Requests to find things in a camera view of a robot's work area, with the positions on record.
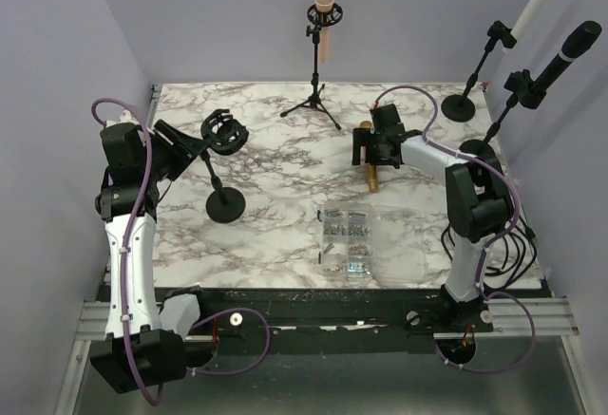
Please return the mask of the gold microphone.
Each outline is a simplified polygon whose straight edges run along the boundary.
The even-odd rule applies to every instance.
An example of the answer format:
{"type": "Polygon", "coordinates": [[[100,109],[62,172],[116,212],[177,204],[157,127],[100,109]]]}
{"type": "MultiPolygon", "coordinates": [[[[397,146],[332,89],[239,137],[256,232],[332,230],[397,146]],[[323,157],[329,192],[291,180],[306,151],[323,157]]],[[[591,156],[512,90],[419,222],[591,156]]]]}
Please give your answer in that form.
{"type": "MultiPolygon", "coordinates": [[[[362,121],[359,124],[359,128],[366,130],[368,133],[371,132],[372,129],[372,122],[370,121],[362,121]]],[[[365,164],[365,169],[366,169],[366,183],[369,187],[369,191],[371,193],[377,193],[379,190],[379,181],[378,181],[378,175],[377,175],[377,167],[374,165],[371,165],[369,163],[365,164]]]]}

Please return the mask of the black tripod mic stand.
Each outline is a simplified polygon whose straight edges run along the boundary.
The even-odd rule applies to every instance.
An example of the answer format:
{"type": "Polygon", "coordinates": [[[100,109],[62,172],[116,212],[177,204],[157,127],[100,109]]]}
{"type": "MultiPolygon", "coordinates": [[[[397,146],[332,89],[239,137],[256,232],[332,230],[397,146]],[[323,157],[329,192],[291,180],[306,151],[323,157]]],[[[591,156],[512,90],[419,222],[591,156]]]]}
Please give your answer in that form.
{"type": "MultiPolygon", "coordinates": [[[[321,24],[319,22],[319,16],[317,14],[315,5],[311,5],[307,10],[307,18],[310,24],[306,28],[306,36],[312,39],[313,43],[313,73],[311,78],[311,86],[313,88],[312,94],[300,104],[293,106],[290,109],[282,111],[279,116],[281,118],[287,117],[292,112],[296,111],[299,108],[307,108],[313,111],[317,111],[325,114],[333,123],[337,130],[341,129],[341,125],[335,120],[332,114],[328,111],[325,105],[322,103],[321,92],[325,88],[325,85],[319,84],[319,72],[318,72],[318,46],[320,40],[320,30],[321,24]]],[[[332,11],[330,13],[328,26],[331,28],[338,24],[343,18],[343,10],[342,8],[334,3],[332,7],[332,11]]]]}

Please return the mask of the pink microphone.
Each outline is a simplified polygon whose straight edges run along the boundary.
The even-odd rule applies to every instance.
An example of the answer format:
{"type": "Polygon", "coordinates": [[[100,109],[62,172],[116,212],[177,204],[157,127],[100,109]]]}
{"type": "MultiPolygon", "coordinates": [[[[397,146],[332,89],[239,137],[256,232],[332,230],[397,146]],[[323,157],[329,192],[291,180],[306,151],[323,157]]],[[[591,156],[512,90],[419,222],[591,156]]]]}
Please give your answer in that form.
{"type": "Polygon", "coordinates": [[[314,5],[321,24],[320,40],[318,46],[318,60],[325,64],[329,58],[331,31],[328,26],[330,13],[333,9],[334,0],[314,0],[314,5]]]}

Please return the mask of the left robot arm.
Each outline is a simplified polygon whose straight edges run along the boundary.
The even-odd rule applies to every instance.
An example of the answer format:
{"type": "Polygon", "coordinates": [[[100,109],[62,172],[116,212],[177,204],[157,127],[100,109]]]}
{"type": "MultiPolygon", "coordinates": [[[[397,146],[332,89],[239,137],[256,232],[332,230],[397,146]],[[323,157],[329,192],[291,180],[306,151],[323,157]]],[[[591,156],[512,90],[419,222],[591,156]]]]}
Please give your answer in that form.
{"type": "Polygon", "coordinates": [[[186,343],[188,332],[204,332],[211,320],[199,289],[177,289],[157,304],[152,256],[156,235],[158,182],[175,180],[199,156],[202,140],[158,120],[150,147],[134,123],[101,132],[107,159],[95,208],[110,247],[110,312],[104,341],[92,346],[91,365],[119,394],[139,385],[182,379],[189,367],[203,367],[212,345],[186,343]]]}

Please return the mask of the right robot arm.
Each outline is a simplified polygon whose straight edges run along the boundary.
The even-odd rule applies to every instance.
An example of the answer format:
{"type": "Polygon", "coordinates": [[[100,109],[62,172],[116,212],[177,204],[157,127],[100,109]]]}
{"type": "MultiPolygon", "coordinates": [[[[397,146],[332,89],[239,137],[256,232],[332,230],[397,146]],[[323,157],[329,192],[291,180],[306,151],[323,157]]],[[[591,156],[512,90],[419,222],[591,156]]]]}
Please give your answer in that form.
{"type": "Polygon", "coordinates": [[[353,165],[409,165],[445,186],[448,223],[457,238],[442,288],[449,300],[438,306],[437,319],[446,330],[460,330],[471,320],[467,303],[483,296],[489,247],[519,218],[517,193],[495,155],[482,159],[432,141],[425,130],[407,131],[393,104],[370,113],[371,127],[352,131],[353,165]]]}

